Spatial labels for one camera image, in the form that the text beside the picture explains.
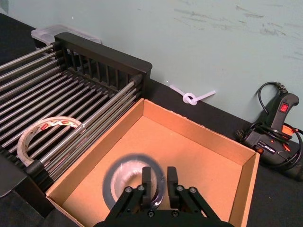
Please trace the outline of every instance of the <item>power cord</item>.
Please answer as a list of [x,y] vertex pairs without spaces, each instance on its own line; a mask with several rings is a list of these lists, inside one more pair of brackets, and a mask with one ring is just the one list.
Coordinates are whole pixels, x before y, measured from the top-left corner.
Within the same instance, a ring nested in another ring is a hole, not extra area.
[[[269,111],[266,109],[266,107],[264,106],[264,104],[262,102],[262,99],[261,99],[261,91],[267,85],[274,85],[279,90],[280,94],[288,93],[288,91],[286,90],[284,85],[282,85],[281,83],[277,83],[277,82],[267,82],[259,88],[258,98],[259,98],[260,104],[261,104],[264,112],[268,115]],[[301,161],[301,159],[303,157],[303,153],[302,153],[303,141],[302,141],[302,138],[299,135],[299,133],[303,135],[303,131],[300,130],[300,129],[296,129],[296,128],[294,128],[291,125],[286,124],[286,123],[284,123],[284,125],[289,127],[296,134],[296,136],[299,140],[299,149],[297,150],[297,152],[290,159],[288,159],[285,162],[282,162],[280,164],[269,165],[269,164],[264,164],[263,163],[264,165],[266,165],[269,168],[274,168],[274,169],[282,170],[282,171],[293,168],[295,165],[297,165]],[[261,131],[262,133],[270,136],[271,138],[273,138],[275,140],[278,140],[281,143],[287,144],[287,145],[289,145],[290,139],[292,138],[292,136],[290,136],[288,134],[285,134],[281,131],[270,128],[269,126],[265,125],[264,122],[258,122],[258,123],[252,124],[252,126],[250,128]]]

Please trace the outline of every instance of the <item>black table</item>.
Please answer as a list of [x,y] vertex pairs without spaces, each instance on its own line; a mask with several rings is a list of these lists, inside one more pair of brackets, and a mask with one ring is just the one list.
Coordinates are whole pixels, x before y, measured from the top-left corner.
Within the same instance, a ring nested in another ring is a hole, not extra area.
[[[0,14],[0,65],[35,50],[30,35],[33,29]],[[247,128],[250,124],[204,102],[198,102],[196,106],[185,104],[179,94],[154,80],[148,85],[146,98],[233,140],[237,129]],[[248,226],[302,226],[302,184],[259,166]],[[0,225],[76,226],[56,209],[43,219],[14,194],[0,199]]]

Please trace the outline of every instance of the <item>red switch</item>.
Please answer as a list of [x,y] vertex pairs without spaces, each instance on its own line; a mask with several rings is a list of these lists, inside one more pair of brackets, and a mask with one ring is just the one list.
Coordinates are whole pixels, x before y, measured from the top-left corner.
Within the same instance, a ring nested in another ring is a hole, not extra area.
[[287,109],[288,109],[288,104],[282,103],[280,111],[286,113]]

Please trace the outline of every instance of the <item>masking tape roll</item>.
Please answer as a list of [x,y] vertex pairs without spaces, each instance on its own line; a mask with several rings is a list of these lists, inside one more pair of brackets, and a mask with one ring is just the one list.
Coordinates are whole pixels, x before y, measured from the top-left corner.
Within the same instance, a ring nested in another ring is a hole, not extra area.
[[36,123],[30,125],[21,135],[17,144],[18,157],[24,163],[25,166],[29,166],[34,161],[27,155],[27,148],[33,137],[37,135],[39,132],[48,129],[49,127],[54,127],[57,125],[77,128],[79,125],[81,125],[81,122],[71,117],[58,116],[58,117],[45,118],[43,120],[37,121]]

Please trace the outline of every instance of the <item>bolt head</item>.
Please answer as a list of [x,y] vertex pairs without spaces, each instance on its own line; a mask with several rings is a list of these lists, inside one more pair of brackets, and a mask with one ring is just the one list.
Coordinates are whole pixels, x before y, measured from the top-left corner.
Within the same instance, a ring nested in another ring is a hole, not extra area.
[[153,211],[149,211],[149,212],[147,213],[147,215],[151,218],[151,217],[153,217],[155,214],[154,214]]
[[126,187],[125,191],[128,192],[128,193],[130,193],[132,191],[132,188],[131,187]]
[[190,187],[190,188],[189,188],[189,191],[190,191],[191,193],[195,193],[195,192],[197,192],[197,189],[196,189],[195,187]]
[[143,191],[144,190],[144,186],[143,185],[139,185],[138,186],[138,190]]
[[182,185],[178,185],[178,186],[177,186],[177,190],[178,190],[178,191],[183,191],[183,190],[184,190],[184,187],[183,187]]
[[173,217],[178,217],[179,216],[179,213],[176,210],[172,211],[171,214],[172,214]]

